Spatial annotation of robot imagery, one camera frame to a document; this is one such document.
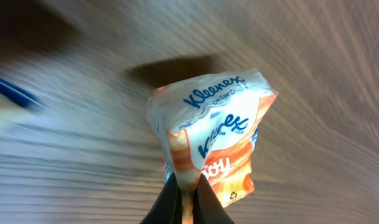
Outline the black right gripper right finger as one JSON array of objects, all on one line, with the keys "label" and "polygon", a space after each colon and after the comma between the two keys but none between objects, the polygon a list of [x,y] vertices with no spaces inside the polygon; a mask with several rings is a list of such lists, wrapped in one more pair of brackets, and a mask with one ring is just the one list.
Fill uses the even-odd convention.
[{"label": "black right gripper right finger", "polygon": [[193,213],[194,224],[234,224],[203,174],[194,193]]}]

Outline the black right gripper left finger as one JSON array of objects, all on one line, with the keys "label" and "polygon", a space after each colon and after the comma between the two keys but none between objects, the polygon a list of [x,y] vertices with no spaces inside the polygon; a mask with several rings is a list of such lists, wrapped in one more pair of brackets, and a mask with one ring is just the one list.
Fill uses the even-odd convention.
[{"label": "black right gripper left finger", "polygon": [[181,224],[182,196],[175,174],[171,174],[154,205],[140,224]]}]

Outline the small orange white tissue pack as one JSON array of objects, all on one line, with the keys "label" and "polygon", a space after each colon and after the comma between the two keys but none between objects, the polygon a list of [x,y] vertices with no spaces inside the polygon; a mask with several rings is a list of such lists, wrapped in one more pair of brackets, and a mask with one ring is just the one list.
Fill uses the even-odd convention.
[{"label": "small orange white tissue pack", "polygon": [[258,125],[277,96],[257,69],[201,75],[154,91],[147,116],[161,142],[165,174],[177,178],[184,223],[193,221],[201,177],[223,207],[254,191]]}]

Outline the yellow snack packet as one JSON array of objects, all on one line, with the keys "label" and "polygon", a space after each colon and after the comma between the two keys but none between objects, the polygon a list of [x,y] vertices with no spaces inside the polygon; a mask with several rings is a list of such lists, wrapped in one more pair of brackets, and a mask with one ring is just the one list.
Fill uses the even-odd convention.
[{"label": "yellow snack packet", "polygon": [[44,108],[38,97],[0,78],[0,126],[25,120]]}]

